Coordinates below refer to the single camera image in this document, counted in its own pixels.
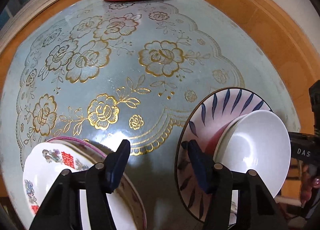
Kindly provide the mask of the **person's right hand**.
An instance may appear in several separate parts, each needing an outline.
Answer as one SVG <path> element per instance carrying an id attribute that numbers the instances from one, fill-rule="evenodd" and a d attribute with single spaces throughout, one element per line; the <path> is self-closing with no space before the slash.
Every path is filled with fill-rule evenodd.
<path id="1" fill-rule="evenodd" d="M 304 207 L 311 199 L 313 189 L 319 189 L 319 177 L 311 176 L 309 166 L 303 163 L 300 188 L 301 207 Z"/>

